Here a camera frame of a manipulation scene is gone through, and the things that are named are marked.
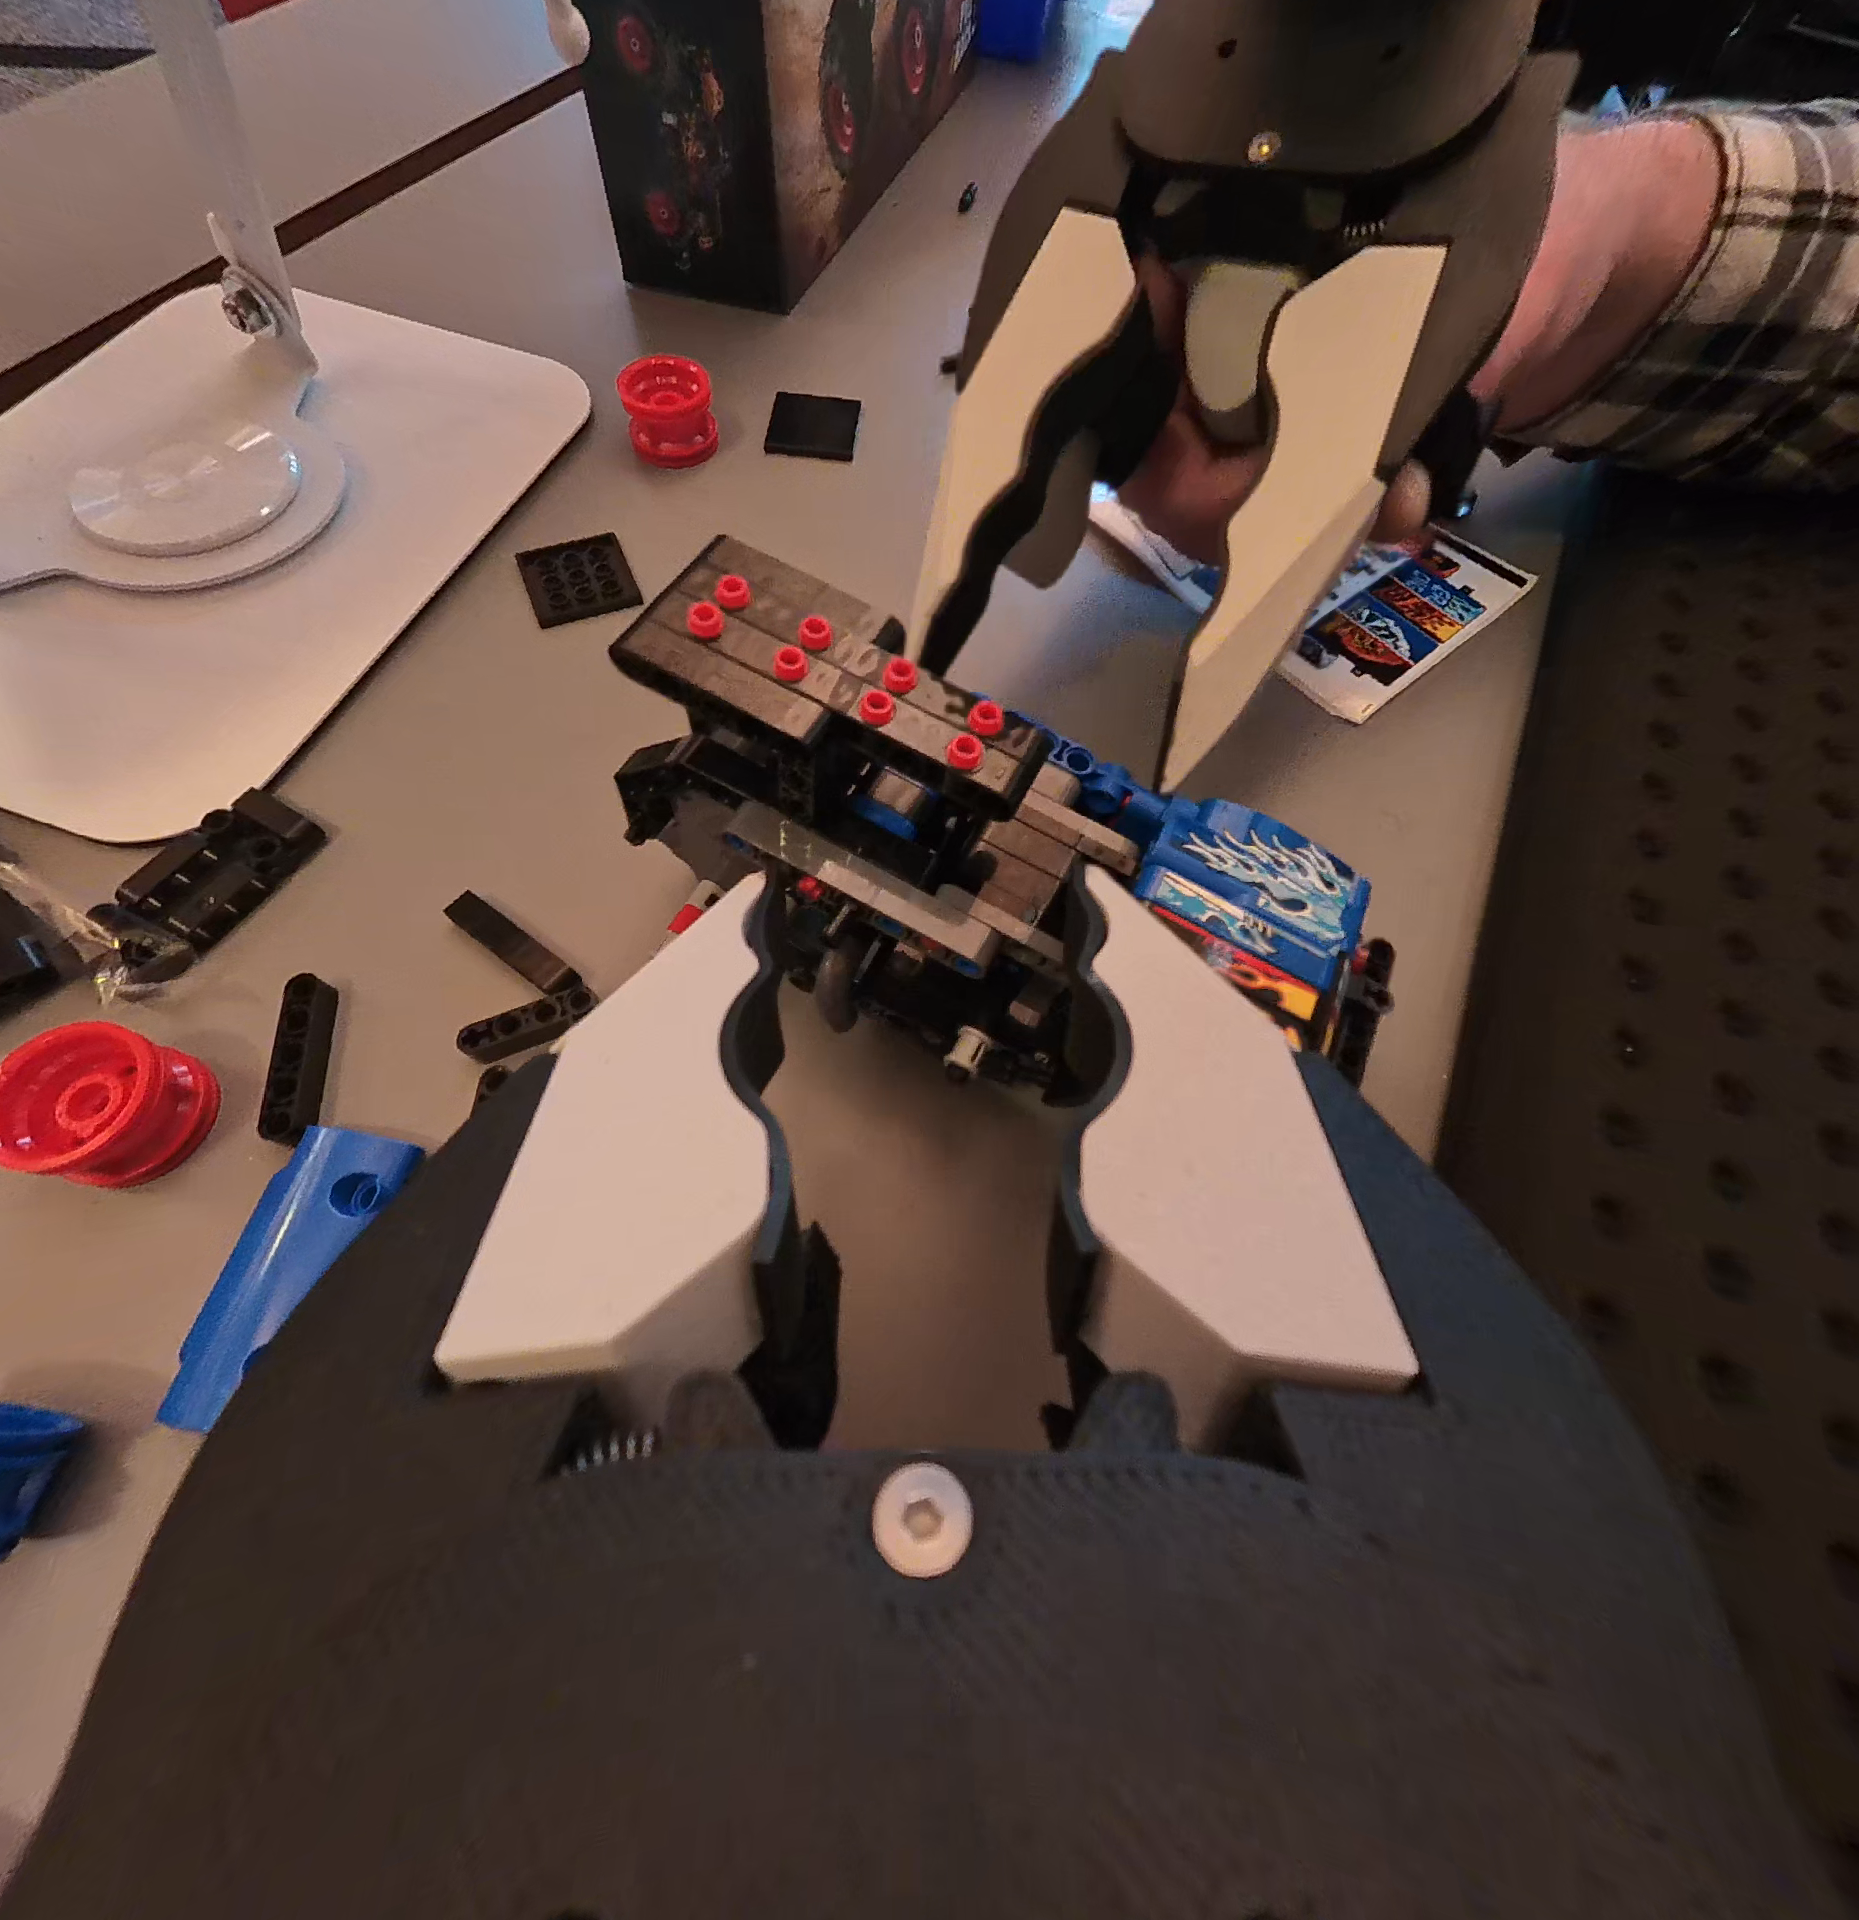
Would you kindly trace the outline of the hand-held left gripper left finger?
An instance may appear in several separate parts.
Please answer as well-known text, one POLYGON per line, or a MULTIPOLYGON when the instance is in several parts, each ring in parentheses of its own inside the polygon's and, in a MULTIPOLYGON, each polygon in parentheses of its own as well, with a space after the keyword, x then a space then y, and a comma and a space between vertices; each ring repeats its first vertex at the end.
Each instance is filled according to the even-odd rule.
POLYGON ((435 1346, 457 1383, 671 1383, 797 1343, 801 1251, 765 875, 559 1044, 435 1346))

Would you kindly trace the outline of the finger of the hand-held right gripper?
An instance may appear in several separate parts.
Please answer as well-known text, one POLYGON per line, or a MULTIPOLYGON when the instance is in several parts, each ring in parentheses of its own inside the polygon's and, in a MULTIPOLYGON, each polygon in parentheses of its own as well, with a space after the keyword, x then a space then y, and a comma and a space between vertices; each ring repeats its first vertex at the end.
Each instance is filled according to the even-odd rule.
POLYGON ((951 408, 911 603, 911 658, 947 676, 1009 569, 1045 587, 1084 537, 1094 422, 1150 354, 1108 212, 1062 208, 951 408))
POLYGON ((1442 244, 1362 248, 1272 304, 1256 387, 1270 409, 1266 463, 1228 518, 1220 587, 1180 664, 1164 787, 1224 737, 1368 535, 1444 258, 1442 244))

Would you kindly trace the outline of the toy brick truck model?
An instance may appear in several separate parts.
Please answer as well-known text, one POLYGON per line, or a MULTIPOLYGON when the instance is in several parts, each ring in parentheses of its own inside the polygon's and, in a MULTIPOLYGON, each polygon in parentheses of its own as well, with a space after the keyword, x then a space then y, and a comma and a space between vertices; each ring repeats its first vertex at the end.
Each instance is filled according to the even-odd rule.
POLYGON ((1084 868, 1360 1084, 1392 972, 1364 877, 1216 797, 1168 794, 1138 850, 1037 787, 1045 726, 903 643, 865 599, 713 539, 609 647, 685 714, 615 772, 627 842, 665 846, 713 897, 765 875, 785 978, 825 1022, 885 1022, 959 1084, 1058 1094, 1064 895, 1084 868))

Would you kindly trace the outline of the blue curved panel piece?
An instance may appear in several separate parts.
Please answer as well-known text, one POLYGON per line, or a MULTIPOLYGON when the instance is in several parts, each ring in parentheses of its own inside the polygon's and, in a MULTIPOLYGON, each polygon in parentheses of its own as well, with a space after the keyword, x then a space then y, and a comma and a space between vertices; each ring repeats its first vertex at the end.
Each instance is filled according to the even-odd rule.
POLYGON ((205 1433, 335 1259, 423 1162, 421 1145, 379 1131, 315 1123, 303 1131, 243 1222, 177 1349, 159 1428, 205 1433))

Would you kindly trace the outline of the blue skull sticker panel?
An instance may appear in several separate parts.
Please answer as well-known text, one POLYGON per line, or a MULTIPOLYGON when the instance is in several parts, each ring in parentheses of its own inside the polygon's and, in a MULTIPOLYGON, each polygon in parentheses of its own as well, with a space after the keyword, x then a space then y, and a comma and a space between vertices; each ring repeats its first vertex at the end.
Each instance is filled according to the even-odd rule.
POLYGON ((1096 757, 1076 739, 1047 728, 1039 733, 1053 770, 1037 778, 1039 789, 1134 847, 1148 847, 1156 839, 1170 797, 1132 778, 1118 762, 1096 757))

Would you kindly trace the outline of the person's right hand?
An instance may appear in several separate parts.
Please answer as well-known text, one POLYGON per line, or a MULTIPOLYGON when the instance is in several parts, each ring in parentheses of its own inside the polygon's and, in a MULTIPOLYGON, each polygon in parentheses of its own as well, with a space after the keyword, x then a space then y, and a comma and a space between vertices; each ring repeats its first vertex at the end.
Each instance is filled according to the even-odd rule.
MULTIPOLYGON (((1722 157, 1690 117, 1564 122, 1540 242, 1470 395, 1520 440, 1574 403, 1662 315, 1704 250, 1722 157)), ((1226 446, 1180 393, 1118 498, 1152 533, 1220 564, 1230 515, 1268 461, 1226 446)))

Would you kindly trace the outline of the colourful sticker sheet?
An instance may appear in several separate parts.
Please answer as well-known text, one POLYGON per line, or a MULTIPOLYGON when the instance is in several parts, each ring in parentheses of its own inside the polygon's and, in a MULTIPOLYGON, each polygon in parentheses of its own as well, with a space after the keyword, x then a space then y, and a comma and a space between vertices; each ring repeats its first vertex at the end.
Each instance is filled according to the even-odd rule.
POLYGON ((1276 678, 1328 715, 1362 723, 1518 603, 1534 580, 1452 533, 1414 551, 1364 544, 1310 608, 1276 678))

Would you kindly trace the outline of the black angled beam piece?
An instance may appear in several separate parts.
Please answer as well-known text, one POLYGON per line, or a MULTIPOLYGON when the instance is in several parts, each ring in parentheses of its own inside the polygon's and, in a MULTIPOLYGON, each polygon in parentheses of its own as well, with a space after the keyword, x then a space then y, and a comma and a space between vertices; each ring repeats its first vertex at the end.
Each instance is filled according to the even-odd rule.
POLYGON ((455 1045, 463 1058, 495 1066, 561 1040, 595 1005, 597 995, 587 984, 565 973, 551 991, 467 1022, 457 1029, 455 1045))

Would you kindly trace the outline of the small black tile piece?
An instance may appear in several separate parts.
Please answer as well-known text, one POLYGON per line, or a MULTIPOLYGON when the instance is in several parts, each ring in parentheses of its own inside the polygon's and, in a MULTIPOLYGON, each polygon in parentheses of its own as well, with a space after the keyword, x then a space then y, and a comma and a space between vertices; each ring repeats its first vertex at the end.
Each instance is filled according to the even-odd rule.
POLYGON ((861 399, 781 389, 773 395, 763 430, 771 457, 849 463, 857 446, 861 399))

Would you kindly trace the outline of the red wheel rim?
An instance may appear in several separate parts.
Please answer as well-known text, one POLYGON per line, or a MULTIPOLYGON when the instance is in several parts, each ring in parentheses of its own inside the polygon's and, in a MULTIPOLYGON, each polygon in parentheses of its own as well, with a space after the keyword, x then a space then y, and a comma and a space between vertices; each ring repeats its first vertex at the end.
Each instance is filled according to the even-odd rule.
POLYGON ((697 468, 717 452, 713 387, 697 359, 649 351, 617 371, 613 387, 641 463, 659 470, 697 468))
POLYGON ((0 1169, 141 1188, 185 1162, 219 1110, 221 1084, 199 1058, 117 1022, 69 1022, 0 1063, 0 1169))

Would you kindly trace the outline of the black square plate piece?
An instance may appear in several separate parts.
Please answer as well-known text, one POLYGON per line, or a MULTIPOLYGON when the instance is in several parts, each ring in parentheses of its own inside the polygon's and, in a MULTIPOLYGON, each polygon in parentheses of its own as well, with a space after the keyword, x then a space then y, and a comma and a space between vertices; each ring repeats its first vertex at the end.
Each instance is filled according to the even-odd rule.
POLYGON ((647 603, 623 546, 611 531, 519 550, 513 561, 531 613, 545 631, 637 612, 647 603))

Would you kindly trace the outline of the black studded plate piece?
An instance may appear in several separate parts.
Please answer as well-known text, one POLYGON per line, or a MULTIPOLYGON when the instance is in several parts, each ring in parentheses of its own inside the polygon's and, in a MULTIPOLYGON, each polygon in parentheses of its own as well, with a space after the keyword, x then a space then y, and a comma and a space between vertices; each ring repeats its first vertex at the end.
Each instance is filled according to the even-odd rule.
POLYGON ((163 844, 107 899, 115 929, 153 931, 205 955, 251 919, 329 844, 317 818, 247 787, 163 844))

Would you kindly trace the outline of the small clear parts bag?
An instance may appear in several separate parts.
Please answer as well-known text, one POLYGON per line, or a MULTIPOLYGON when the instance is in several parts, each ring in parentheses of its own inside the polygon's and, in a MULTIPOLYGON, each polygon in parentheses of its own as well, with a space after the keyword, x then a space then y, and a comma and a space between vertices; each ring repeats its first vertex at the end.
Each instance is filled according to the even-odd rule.
POLYGON ((57 978, 71 985, 85 984, 103 1005, 159 995, 197 964, 197 951, 185 937, 137 917, 117 901, 87 910, 53 903, 49 922, 57 934, 57 978))

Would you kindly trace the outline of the white book stand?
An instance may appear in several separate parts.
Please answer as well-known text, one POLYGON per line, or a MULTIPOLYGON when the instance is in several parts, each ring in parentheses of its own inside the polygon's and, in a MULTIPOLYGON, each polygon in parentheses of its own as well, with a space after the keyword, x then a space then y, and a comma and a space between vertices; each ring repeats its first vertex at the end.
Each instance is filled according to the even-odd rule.
POLYGON ((0 414, 0 810, 161 842, 279 774, 591 415, 293 291, 211 4, 143 4, 221 278, 0 414))

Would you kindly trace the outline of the black cylinder brick piece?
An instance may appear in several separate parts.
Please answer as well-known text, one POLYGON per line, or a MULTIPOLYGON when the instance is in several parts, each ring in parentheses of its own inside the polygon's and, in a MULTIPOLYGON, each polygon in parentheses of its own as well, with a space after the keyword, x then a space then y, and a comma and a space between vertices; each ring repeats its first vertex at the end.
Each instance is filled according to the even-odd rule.
POLYGON ((65 905, 0 827, 0 1025, 81 973, 65 905))

